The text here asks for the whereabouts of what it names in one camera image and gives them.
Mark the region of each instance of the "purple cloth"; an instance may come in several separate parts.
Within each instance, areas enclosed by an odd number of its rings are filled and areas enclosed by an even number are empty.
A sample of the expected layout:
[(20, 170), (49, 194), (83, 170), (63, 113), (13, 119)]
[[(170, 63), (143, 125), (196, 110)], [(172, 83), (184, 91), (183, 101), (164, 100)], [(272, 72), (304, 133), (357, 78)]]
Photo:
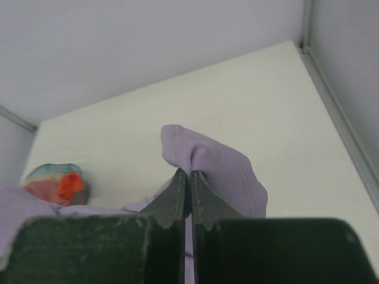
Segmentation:
[[(210, 188), (244, 216), (264, 218), (267, 192), (254, 175), (249, 159), (238, 151), (180, 125), (162, 127), (162, 156), (187, 175), (200, 170)], [(0, 184), (0, 256), (19, 226), (35, 216), (134, 214), (154, 200), (170, 183), (168, 180), (151, 197), (122, 207), (100, 208), (89, 205), (61, 207), (37, 199), (9, 183)], [(185, 283), (194, 283), (191, 216), (186, 220)]]

